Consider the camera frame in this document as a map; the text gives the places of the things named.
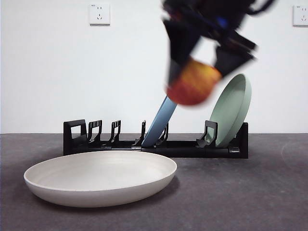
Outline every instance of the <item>gray countertop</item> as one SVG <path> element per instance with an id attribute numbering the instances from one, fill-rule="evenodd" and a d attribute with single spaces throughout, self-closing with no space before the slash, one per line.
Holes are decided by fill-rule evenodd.
<path id="1" fill-rule="evenodd" d="M 175 158 L 174 179 L 147 199 L 70 208 L 37 198 L 23 179 L 62 155 L 62 134 L 1 135 L 1 230 L 308 230 L 308 134 L 250 134 L 249 145 L 249 159 Z"/>

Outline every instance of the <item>red-orange ball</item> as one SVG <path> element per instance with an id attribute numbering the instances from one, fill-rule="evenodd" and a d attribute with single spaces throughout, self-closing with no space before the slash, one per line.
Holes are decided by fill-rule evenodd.
<path id="1" fill-rule="evenodd" d="M 167 96 L 177 104 L 196 105 L 208 98 L 220 79 L 217 69 L 191 59 L 179 78 L 168 86 Z"/>

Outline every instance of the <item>dish rack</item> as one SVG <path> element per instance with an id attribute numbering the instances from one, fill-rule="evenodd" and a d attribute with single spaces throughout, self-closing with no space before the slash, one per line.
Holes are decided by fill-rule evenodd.
<path id="1" fill-rule="evenodd" d="M 161 137 L 156 144 L 151 147 L 142 147 L 142 141 L 145 137 L 144 120 L 141 125 L 141 135 L 134 141 L 120 140 L 121 120 L 112 122 L 111 136 L 109 140 L 102 141 L 102 120 L 89 122 L 89 132 L 87 134 L 86 122 L 74 120 L 63 123 L 63 154 L 77 154 L 95 151 L 141 151 L 155 153 L 166 157 L 188 157 L 188 158 L 248 158 L 248 123 L 243 123 L 236 137 L 228 144 L 227 147 L 217 148 L 216 139 L 219 124 L 213 121 L 205 121 L 205 131 L 203 135 L 194 141 L 170 141 L 168 140 L 168 124 L 165 127 Z M 80 134 L 73 137 L 73 127 L 80 126 Z M 98 134 L 93 137 L 93 128 L 99 128 Z M 205 139 L 208 129 L 213 130 L 213 138 Z"/>

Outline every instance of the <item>wall socket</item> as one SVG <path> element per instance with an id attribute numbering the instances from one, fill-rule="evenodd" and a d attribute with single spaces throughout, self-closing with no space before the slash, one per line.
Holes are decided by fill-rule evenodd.
<path id="1" fill-rule="evenodd" d="M 293 6 L 293 26 L 308 26 L 308 5 Z"/>
<path id="2" fill-rule="evenodd" d="M 91 4 L 89 6 L 90 26 L 109 26 L 110 25 L 110 4 Z"/>

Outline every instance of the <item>green plate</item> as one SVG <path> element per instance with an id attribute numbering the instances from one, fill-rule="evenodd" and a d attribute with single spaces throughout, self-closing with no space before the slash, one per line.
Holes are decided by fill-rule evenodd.
<path id="1" fill-rule="evenodd" d="M 210 121 L 218 123 L 216 147 L 227 147 L 241 128 L 251 100 L 249 80 L 239 74 L 234 77 L 220 95 Z M 214 131 L 208 130 L 205 140 L 212 139 Z"/>

